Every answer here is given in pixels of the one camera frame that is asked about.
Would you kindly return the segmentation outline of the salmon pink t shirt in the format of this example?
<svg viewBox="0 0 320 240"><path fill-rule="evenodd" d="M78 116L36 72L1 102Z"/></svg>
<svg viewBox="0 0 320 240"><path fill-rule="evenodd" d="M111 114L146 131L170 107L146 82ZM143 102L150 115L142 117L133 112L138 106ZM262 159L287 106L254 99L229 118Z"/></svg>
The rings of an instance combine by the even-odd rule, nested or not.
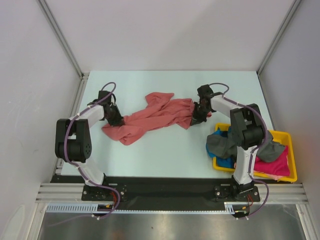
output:
<svg viewBox="0 0 320 240"><path fill-rule="evenodd" d="M191 98L176 98L174 93L152 92L145 96L146 108L124 116L124 125L106 124L102 132L113 141L129 146L147 132L179 125L190 127L195 104Z"/></svg>

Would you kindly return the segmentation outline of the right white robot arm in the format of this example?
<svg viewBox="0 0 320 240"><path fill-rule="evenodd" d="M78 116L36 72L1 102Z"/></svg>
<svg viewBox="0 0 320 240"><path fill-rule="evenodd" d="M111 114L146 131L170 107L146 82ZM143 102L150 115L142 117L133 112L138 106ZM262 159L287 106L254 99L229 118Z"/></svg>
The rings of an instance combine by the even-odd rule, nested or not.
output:
<svg viewBox="0 0 320 240"><path fill-rule="evenodd" d="M209 113L220 112L230 118L231 138L237 146L236 166L230 194L242 201L254 188L254 161L258 148L266 143L268 130L256 104L244 105L214 92L209 84L197 89L199 101L194 103L190 125L207 121Z"/></svg>

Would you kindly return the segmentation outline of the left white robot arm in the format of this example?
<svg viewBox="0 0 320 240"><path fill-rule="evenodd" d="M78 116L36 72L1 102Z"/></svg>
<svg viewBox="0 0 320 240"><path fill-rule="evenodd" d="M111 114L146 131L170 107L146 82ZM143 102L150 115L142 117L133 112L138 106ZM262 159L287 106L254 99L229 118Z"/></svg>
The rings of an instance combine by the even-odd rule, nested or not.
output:
<svg viewBox="0 0 320 240"><path fill-rule="evenodd" d="M106 175L92 158L92 139L90 128L99 121L107 121L111 127L125 124L116 105L113 92L100 90L98 98L75 116L61 118L56 122L55 155L69 163L80 173L84 182L94 186L93 194L100 200L110 196L111 188L104 184Z"/></svg>

